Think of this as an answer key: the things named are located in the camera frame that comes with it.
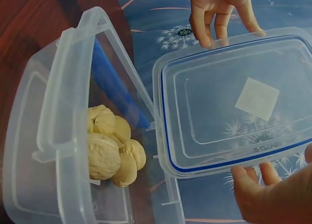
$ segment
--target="walnut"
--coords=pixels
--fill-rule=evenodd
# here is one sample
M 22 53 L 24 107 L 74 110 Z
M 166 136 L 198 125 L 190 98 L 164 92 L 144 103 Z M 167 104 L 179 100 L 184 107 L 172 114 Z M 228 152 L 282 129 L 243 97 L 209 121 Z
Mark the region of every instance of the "walnut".
M 88 134 L 88 163 L 90 179 L 106 180 L 120 168 L 120 156 L 117 144 L 108 136 Z
M 121 153 L 121 165 L 117 173 L 111 178 L 118 187 L 127 187 L 137 178 L 137 163 L 132 156 Z
M 138 141 L 129 140 L 119 152 L 132 156 L 136 161 L 137 170 L 144 167 L 146 163 L 146 155 L 143 146 Z
M 122 148 L 130 140 L 131 129 L 129 124 L 124 118 L 120 116 L 115 116 L 115 121 L 116 121 L 115 132 L 109 135 L 109 137 L 117 143 L 119 148 Z
M 88 132 L 110 135 L 115 131 L 115 116 L 109 108 L 99 105 L 88 109 Z

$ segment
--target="brown wooden surface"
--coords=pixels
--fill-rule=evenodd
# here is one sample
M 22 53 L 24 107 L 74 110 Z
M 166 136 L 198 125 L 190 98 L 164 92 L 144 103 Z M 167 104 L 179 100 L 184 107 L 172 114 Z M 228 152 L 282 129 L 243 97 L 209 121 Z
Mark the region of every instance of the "brown wooden surface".
M 76 27 L 82 12 L 94 6 L 109 15 L 129 56 L 133 58 L 129 25 L 117 0 L 0 0 L 0 174 L 6 129 L 15 93 L 29 58 L 57 39 L 63 30 Z M 154 222 L 144 171 L 131 187 L 137 224 Z M 0 176 L 0 223 L 9 224 L 2 201 Z

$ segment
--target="square sticker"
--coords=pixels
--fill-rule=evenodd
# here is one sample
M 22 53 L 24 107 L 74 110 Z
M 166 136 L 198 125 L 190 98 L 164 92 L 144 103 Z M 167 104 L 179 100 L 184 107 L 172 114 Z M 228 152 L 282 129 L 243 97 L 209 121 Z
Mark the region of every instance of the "square sticker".
M 273 113 L 279 90 L 247 78 L 235 107 L 268 121 Z

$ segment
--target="clear plastic container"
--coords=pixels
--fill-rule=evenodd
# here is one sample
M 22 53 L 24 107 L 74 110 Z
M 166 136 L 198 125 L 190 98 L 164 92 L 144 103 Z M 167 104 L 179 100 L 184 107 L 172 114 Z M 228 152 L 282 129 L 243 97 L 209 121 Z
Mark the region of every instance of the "clear plastic container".
M 153 89 L 162 168 L 193 178 L 281 158 L 312 141 L 311 45 L 310 34 L 291 27 L 158 59 Z
M 97 49 L 105 51 L 113 69 L 106 67 L 109 64 L 106 61 L 100 62 L 104 73 L 94 70 L 99 51 L 96 44 Z M 129 111 L 121 114 L 116 110 L 118 102 L 110 101 L 108 93 L 103 92 L 102 88 L 109 86 L 101 86 L 107 83 L 99 80 L 99 75 L 107 82 L 118 81 L 120 77 L 126 89 L 110 91 L 127 98 Z M 118 188 L 109 181 L 100 185 L 89 181 L 87 108 L 98 104 L 114 108 L 115 114 L 137 127 L 140 118 L 144 118 L 142 112 L 148 114 L 153 109 L 108 16 L 95 7 L 83 13 L 77 28 L 64 31 L 58 41 L 36 53 L 20 81 L 7 129 L 3 163 L 4 206 L 16 224 L 135 221 L 128 188 Z M 163 181 L 157 199 L 149 204 L 155 215 L 164 215 L 153 217 L 156 224 L 184 223 L 176 179 L 163 174 L 153 157 L 156 153 L 148 150 L 146 153 L 146 166 L 156 164 L 158 179 Z

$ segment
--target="clear plastic lid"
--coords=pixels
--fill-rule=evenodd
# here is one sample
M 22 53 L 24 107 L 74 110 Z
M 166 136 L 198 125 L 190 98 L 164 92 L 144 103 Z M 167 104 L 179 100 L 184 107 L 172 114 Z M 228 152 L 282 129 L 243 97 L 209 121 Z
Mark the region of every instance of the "clear plastic lid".
M 311 141 L 311 44 L 306 31 L 282 28 L 161 57 L 153 82 L 162 168 L 203 176 L 287 156 Z

